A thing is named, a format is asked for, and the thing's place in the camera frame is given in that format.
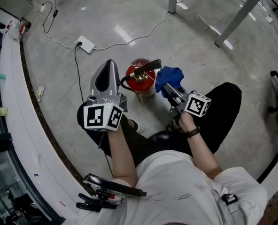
blue cloth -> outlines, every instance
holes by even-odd
[[[156,92],[162,91],[162,96],[167,98],[165,91],[162,89],[165,83],[170,83],[175,88],[181,87],[181,80],[184,78],[182,70],[178,67],[164,66],[157,74],[155,88]]]

wrist watch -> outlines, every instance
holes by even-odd
[[[185,136],[186,136],[186,138],[190,138],[190,137],[193,137],[194,135],[197,135],[199,133],[200,133],[200,129],[197,127],[196,129],[194,129],[190,132],[186,132]]]

power strip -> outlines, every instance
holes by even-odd
[[[93,44],[87,38],[85,38],[83,36],[80,36],[77,41],[82,42],[82,45],[79,45],[79,47],[81,49],[83,49],[86,53],[88,53],[88,54],[93,53],[93,50],[96,47],[95,44]]]

white cable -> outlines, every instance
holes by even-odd
[[[164,22],[165,14],[166,14],[167,12],[168,12],[168,10],[164,12],[164,14],[163,14],[163,19],[161,20],[161,22],[157,23],[157,24],[152,28],[152,30],[151,30],[148,34],[146,34],[146,35],[144,35],[144,36],[140,36],[140,37],[134,38],[133,40],[129,41],[128,43],[115,43],[115,44],[112,44],[112,45],[110,45],[110,46],[108,46],[108,47],[94,48],[94,50],[106,50],[106,49],[108,49],[108,48],[110,48],[110,47],[113,47],[113,46],[115,46],[115,45],[127,45],[127,44],[129,44],[129,43],[131,43],[131,42],[133,42],[133,41],[135,41],[135,40],[137,40],[137,39],[139,39],[139,38],[146,38],[146,37],[148,37],[149,35],[151,35],[151,33],[153,32],[153,30],[154,30],[154,28],[155,28],[156,26],[158,26],[159,24],[161,24],[162,22]]]
[[[133,40],[131,40],[131,41],[127,42],[127,43],[115,43],[115,44],[112,44],[112,45],[110,45],[110,46],[103,47],[103,48],[94,48],[94,50],[106,50],[106,49],[108,49],[108,48],[110,48],[110,47],[113,47],[113,46],[115,46],[115,45],[128,45],[129,43],[131,43],[131,42],[133,42],[133,41],[135,41],[135,40],[137,40],[137,39],[139,39],[139,38],[146,38],[146,37],[148,37],[149,35],[151,35],[151,33],[153,32],[153,30],[154,30],[154,28],[155,28],[156,26],[158,26],[159,24],[161,24],[162,22],[164,22],[165,14],[166,14],[167,12],[168,12],[168,10],[164,12],[164,14],[163,14],[163,19],[161,20],[161,22],[157,23],[157,24],[152,28],[152,30],[151,30],[148,34],[146,34],[146,35],[144,35],[144,36],[140,36],[140,37],[134,38]]]
[[[44,32],[44,27],[43,27],[43,13],[42,13],[42,28],[43,28],[43,32]],[[76,41],[76,42],[75,42],[73,45],[71,45],[71,46],[65,46],[65,45],[63,45],[62,43],[57,42],[53,37],[49,36],[47,33],[44,32],[44,34],[45,34],[46,36],[48,36],[49,38],[52,38],[52,40],[53,40],[55,43],[58,43],[58,44],[62,45],[62,46],[65,47],[65,48],[71,48],[71,47],[73,47],[73,46],[77,43],[77,41]]]
[[[146,72],[144,72],[151,80],[153,80],[156,83],[159,83],[158,81],[156,81],[154,78],[152,78],[150,75],[148,75]]]

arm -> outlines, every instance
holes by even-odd
[[[116,132],[108,132],[108,139],[112,155],[114,178],[126,181],[134,188],[138,182],[136,167],[121,125],[119,125]]]
[[[187,112],[181,114],[179,124],[185,132],[196,129],[193,117]],[[205,144],[200,133],[191,138],[187,138],[187,141],[189,143],[196,167],[202,170],[210,179],[213,180],[223,170],[218,164],[217,159]]]

